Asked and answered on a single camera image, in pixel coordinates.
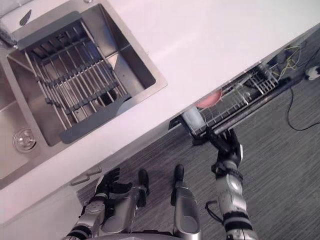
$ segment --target countertop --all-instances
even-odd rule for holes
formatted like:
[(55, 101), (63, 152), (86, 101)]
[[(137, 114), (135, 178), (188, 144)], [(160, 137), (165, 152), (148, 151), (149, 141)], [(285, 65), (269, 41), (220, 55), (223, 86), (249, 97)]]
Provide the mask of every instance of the countertop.
[[(34, 0), (26, 6), (30, 8), (34, 2), (43, 3)], [(164, 76), (167, 86), (2, 189), (0, 224), (320, 22), (318, 0), (110, 3)], [(32, 17), (49, 10), (46, 7), (52, 5), (34, 10)], [(9, 30), (14, 30), (15, 21), (19, 22), (14, 16), (12, 12), (2, 18)]]

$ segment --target humanoid robot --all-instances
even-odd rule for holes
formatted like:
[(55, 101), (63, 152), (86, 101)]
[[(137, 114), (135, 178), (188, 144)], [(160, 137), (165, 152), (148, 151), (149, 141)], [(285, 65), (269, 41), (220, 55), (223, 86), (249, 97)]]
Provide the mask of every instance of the humanoid robot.
[[(215, 135), (209, 129), (206, 138), (217, 149), (217, 161), (211, 166), (216, 178), (216, 191), (222, 219), (205, 208), (215, 220), (223, 224), (227, 240), (257, 240), (242, 196), (243, 177), (238, 171), (243, 159), (242, 145), (233, 129)], [(79, 220), (63, 240), (201, 240), (201, 226), (197, 201), (184, 182), (184, 167), (174, 169), (171, 205), (174, 206), (173, 231), (159, 232), (131, 229), (136, 208), (147, 203), (150, 194), (149, 177), (145, 169), (138, 172), (138, 185), (118, 183), (120, 169), (116, 168), (97, 184), (95, 194), (83, 208)]]

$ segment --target drain strainer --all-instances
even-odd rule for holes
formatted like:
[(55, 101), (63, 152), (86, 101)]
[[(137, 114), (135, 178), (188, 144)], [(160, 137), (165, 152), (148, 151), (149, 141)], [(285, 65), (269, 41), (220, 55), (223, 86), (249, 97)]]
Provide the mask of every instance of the drain strainer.
[(20, 153), (28, 153), (36, 144), (36, 139), (30, 128), (25, 127), (18, 131), (13, 137), (13, 145)]

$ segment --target sink basin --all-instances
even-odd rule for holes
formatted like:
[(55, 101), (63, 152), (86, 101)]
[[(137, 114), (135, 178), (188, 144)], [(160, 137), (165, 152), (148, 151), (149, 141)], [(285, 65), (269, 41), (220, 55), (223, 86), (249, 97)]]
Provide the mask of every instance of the sink basin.
[[(106, 0), (68, 1), (12, 35), (18, 49), (0, 48), (0, 188), (167, 85)], [(16, 151), (16, 133), (32, 151)]]
[(0, 180), (40, 154), (4, 70), (0, 67)]

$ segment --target dish rack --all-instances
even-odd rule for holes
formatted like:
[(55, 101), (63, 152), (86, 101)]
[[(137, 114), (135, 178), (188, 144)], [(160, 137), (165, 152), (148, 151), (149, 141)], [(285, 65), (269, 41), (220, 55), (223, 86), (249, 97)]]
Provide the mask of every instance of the dish rack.
[(190, 124), (182, 115), (180, 122), (195, 139), (205, 136), (208, 128), (220, 134), (233, 128), (293, 84), (295, 81), (290, 78), (278, 80), (268, 65), (260, 63), (225, 85), (221, 99), (214, 106), (197, 108), (197, 115), (203, 121)]
[(41, 89), (64, 128), (64, 143), (89, 133), (115, 117), (131, 96), (91, 35), (81, 15), (72, 12), (54, 22), (36, 42), (20, 42)]

